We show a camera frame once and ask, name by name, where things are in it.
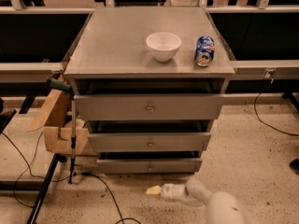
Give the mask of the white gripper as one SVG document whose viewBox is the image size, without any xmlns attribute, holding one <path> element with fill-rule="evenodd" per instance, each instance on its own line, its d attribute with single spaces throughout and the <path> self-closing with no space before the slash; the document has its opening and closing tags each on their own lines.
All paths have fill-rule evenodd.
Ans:
<svg viewBox="0 0 299 224">
<path fill-rule="evenodd" d="M 154 186 L 146 190 L 147 195 L 159 195 L 167 202 L 181 202 L 186 197 L 184 185 L 164 184 L 162 187 Z"/>
</svg>

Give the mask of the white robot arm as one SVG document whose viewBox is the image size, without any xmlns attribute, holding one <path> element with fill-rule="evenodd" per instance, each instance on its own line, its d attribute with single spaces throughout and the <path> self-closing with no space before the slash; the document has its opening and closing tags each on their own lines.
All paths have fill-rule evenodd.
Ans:
<svg viewBox="0 0 299 224">
<path fill-rule="evenodd" d="M 194 178 L 185 184 L 154 186 L 148 188 L 146 194 L 193 207 L 203 204 L 206 207 L 206 224 L 259 224 L 235 196 L 224 191 L 211 192 Z"/>
</svg>

